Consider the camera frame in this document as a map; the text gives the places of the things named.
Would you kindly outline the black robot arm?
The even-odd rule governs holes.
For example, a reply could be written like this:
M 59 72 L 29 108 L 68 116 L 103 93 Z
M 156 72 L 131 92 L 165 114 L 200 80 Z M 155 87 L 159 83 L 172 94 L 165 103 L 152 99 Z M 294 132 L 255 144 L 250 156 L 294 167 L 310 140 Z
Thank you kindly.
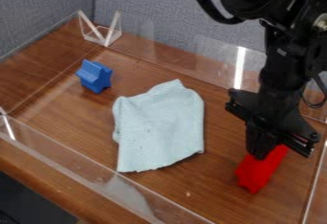
M 314 81 L 327 102 L 327 86 L 320 74 L 327 71 L 327 0 L 220 0 L 224 17 L 211 0 L 196 0 L 211 18 L 235 25 L 258 20 L 264 28 L 266 63 L 254 93 L 231 88 L 224 109 L 246 122 L 247 151 L 263 160 L 284 145 L 300 155 L 312 154 L 319 133 L 300 115 L 299 104 Z

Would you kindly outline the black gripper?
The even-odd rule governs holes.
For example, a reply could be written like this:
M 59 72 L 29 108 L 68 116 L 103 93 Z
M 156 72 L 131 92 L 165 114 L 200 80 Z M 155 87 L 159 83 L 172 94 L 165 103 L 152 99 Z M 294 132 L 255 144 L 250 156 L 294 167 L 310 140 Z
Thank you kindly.
M 264 160 L 280 145 L 310 157 L 320 135 L 299 112 L 299 95 L 228 90 L 224 109 L 246 123 L 247 151 Z

